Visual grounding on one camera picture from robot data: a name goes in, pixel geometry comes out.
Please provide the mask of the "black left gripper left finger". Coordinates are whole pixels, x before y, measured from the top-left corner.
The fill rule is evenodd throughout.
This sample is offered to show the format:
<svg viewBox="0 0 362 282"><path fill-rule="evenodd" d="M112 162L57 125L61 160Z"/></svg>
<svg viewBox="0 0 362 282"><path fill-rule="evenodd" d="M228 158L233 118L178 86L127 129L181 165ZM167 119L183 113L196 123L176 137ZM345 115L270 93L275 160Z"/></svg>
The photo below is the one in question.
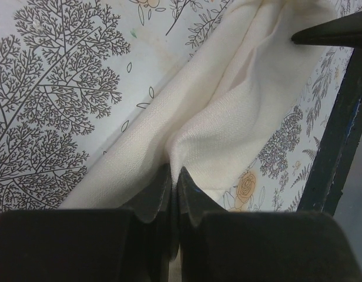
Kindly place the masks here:
<svg viewBox="0 0 362 282"><path fill-rule="evenodd" d="M0 281L167 281L169 165L117 209L0 214Z"/></svg>

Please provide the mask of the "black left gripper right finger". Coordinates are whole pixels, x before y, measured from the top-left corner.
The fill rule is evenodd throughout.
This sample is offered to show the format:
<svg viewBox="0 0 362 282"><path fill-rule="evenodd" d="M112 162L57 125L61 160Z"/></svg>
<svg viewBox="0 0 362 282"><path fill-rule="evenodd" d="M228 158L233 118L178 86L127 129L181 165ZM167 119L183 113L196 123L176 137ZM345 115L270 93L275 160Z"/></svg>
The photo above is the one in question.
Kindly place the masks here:
<svg viewBox="0 0 362 282"><path fill-rule="evenodd" d="M177 183L183 281L359 281L360 266L329 215L229 212L186 169Z"/></svg>

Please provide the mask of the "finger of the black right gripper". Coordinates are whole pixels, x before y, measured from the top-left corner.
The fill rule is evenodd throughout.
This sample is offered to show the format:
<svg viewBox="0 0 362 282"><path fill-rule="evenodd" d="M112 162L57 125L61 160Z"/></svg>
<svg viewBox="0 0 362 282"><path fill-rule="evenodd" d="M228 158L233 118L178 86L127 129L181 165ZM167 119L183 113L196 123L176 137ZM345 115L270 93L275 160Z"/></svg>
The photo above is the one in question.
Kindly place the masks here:
<svg viewBox="0 0 362 282"><path fill-rule="evenodd" d="M362 11L296 32L297 45L362 47Z"/></svg>

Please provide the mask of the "white cloth napkin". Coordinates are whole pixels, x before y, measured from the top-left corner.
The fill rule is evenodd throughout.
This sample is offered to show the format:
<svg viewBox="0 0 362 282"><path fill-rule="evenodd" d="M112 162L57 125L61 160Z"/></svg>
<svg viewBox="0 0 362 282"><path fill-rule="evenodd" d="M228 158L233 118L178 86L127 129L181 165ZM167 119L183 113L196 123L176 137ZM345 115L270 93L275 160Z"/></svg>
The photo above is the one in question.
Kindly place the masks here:
<svg viewBox="0 0 362 282"><path fill-rule="evenodd" d="M262 150L317 65L291 36L335 18L329 1L234 1L193 58L62 203L114 208L163 163L218 200Z"/></svg>

